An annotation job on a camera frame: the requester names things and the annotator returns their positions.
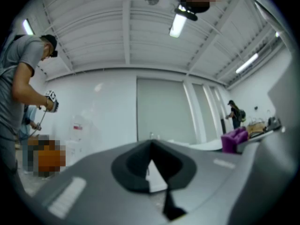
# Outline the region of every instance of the ceiling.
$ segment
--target ceiling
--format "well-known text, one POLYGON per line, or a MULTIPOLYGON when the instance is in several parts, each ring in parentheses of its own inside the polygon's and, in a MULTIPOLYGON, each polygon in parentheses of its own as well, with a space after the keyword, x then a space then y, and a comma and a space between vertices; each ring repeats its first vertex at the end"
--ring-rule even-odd
POLYGON ((230 85, 237 67, 274 42, 253 0, 222 0, 169 36, 175 0, 32 0, 20 14, 35 34, 58 38, 59 57, 39 63, 47 80, 107 68, 161 69, 230 85))

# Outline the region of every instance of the cable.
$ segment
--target cable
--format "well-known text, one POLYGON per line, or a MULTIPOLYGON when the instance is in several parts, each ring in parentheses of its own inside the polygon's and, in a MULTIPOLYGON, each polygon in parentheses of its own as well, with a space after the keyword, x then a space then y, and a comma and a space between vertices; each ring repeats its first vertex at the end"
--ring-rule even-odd
MULTIPOLYGON (((42 119, 41 119, 41 122, 39 123, 40 125, 42 124, 42 121, 43 121, 43 119, 44 119, 44 117, 45 117, 45 115, 46 115, 46 112, 47 112, 47 110, 45 110, 45 112, 44 112, 44 115, 43 115, 43 117, 42 117, 42 119)), ((22 139, 19 139, 19 140, 15 140, 15 139, 10 139, 10 138, 7 138, 7 137, 3 137, 2 135, 0 135, 0 138, 2 138, 2 139, 4 139, 4 140, 13 141, 13 142, 17 143, 17 142, 19 142, 19 141, 27 140, 27 139, 30 138, 32 135, 34 135, 34 133, 35 133, 36 131, 37 131, 37 130, 35 129, 35 131, 34 131, 32 134, 30 134, 29 136, 24 137, 24 138, 22 138, 22 139)))

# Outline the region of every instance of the woman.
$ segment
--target woman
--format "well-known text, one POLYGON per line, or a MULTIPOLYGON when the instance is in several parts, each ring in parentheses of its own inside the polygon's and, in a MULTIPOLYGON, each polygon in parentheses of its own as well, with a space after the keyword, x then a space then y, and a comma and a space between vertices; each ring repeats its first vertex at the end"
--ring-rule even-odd
POLYGON ((237 105, 230 100, 228 105, 230 105, 231 107, 231 113, 229 115, 226 116, 226 119, 232 118, 232 123, 233 123, 233 128, 239 128, 240 127, 240 121, 239 121, 239 108, 237 107, 237 105))

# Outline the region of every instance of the purple armchair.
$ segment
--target purple armchair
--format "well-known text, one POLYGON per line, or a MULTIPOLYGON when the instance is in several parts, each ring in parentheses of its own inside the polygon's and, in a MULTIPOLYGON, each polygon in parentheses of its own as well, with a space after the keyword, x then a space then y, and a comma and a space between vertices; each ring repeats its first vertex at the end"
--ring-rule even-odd
POLYGON ((226 153, 236 153, 237 146, 248 140, 248 132, 245 127, 239 127, 232 132, 221 136, 222 151, 226 153))

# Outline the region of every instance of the light fixture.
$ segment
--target light fixture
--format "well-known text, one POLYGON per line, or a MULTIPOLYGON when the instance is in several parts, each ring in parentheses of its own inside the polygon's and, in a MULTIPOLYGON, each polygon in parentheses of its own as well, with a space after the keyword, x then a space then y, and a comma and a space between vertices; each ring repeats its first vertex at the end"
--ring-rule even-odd
POLYGON ((31 26, 27 19, 23 21, 23 27, 28 35, 34 35, 34 32, 31 29, 31 26))
POLYGON ((184 27, 184 24, 186 23, 187 18, 176 14, 173 25, 170 29, 170 36, 174 38, 178 38, 182 32, 182 29, 184 27))
POLYGON ((240 73, 245 70, 251 63, 253 63, 258 58, 258 54, 254 54, 247 62, 245 62, 242 66, 240 66, 235 72, 240 73))

